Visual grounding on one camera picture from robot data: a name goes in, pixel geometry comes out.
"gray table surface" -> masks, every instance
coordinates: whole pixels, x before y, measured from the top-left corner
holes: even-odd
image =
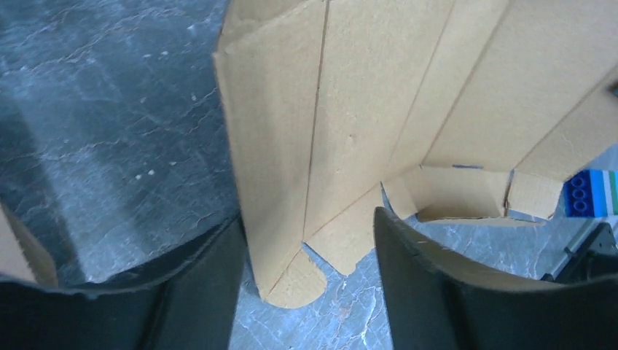
[[[105,281],[238,215],[211,60],[226,5],[0,3],[0,198],[52,253],[65,285]],[[618,170],[618,149],[592,166]],[[518,229],[410,224],[531,278],[591,226],[560,215]],[[246,269],[230,348],[390,349],[375,253],[350,276],[310,254],[329,284],[296,310],[263,303]]]

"marble surface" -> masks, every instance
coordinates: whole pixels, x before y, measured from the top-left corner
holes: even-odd
[[[225,6],[0,3],[0,198],[53,254],[64,284],[104,281],[238,214],[210,56]],[[618,148],[592,166],[618,170]],[[531,278],[592,224],[409,222],[472,259]],[[375,253],[350,276],[309,254],[329,284],[296,310],[263,303],[247,265],[230,348],[390,349]]]
[[[64,284],[104,281],[238,213],[211,61],[224,8],[0,1],[0,198]]]

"blue block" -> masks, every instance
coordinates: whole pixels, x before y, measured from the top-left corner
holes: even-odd
[[[563,192],[567,217],[608,216],[603,171],[580,171],[564,184]]]

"cardboard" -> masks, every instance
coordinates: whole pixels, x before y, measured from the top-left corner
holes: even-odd
[[[321,294],[303,242],[351,273],[380,183],[400,217],[551,218],[618,141],[615,18],[611,0],[232,0],[214,58],[261,297]]]
[[[55,263],[28,228],[0,204],[0,273],[49,287],[58,285]]]

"green stripe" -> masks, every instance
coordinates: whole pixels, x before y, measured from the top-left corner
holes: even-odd
[[[611,185],[611,203],[614,206],[614,214],[618,210],[618,193],[616,193],[616,172],[609,172],[609,184]]]

